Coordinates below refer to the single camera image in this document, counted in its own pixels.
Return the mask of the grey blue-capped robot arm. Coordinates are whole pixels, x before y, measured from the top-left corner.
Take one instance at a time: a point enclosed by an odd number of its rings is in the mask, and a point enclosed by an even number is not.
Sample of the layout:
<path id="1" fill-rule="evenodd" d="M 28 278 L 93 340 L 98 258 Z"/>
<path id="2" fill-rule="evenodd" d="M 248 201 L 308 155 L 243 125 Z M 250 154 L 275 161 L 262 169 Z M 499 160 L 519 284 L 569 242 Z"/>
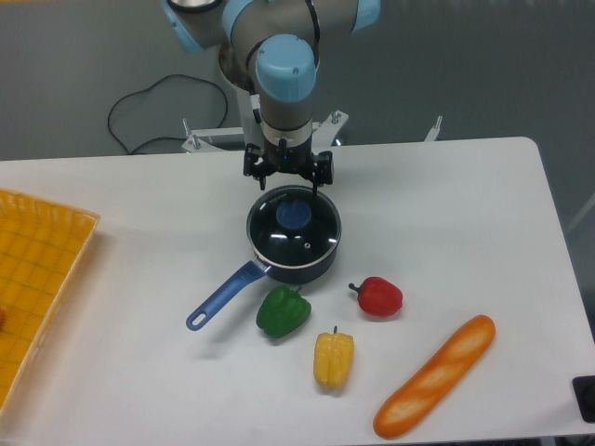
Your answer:
<path id="1" fill-rule="evenodd" d="M 244 174 L 266 185 L 275 173 L 318 189 L 333 182 L 333 155 L 312 151 L 319 46 L 374 24 L 378 1 L 164 1 L 189 53 L 219 49 L 219 68 L 238 93 Z"/>

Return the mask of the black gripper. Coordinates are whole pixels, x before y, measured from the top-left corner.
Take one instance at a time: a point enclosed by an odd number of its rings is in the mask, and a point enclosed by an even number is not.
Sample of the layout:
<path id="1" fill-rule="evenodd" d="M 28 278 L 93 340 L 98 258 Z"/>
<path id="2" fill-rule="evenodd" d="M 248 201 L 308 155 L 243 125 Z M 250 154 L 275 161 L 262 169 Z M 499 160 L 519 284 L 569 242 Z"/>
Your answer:
<path id="1" fill-rule="evenodd" d="M 300 175 L 311 183 L 312 195 L 316 196 L 318 189 L 334 182 L 333 152 L 311 152 L 309 137 L 297 146 L 290 147 L 288 142 L 273 144 L 264 140 L 264 149 L 256 144 L 245 145 L 243 174 L 252 177 L 259 184 L 261 190 L 266 189 L 267 177 L 274 173 Z"/>

